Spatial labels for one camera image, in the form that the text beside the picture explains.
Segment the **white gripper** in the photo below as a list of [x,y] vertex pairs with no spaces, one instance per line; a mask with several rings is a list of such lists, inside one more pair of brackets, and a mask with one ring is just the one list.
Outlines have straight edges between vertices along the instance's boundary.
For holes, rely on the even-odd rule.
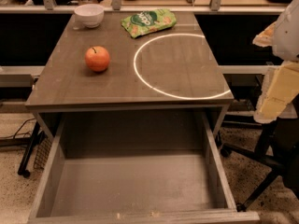
[[269,68],[263,78],[253,118],[265,124],[276,120],[299,94],[299,0],[292,0],[252,43],[262,48],[272,46],[273,54],[285,60],[280,67]]

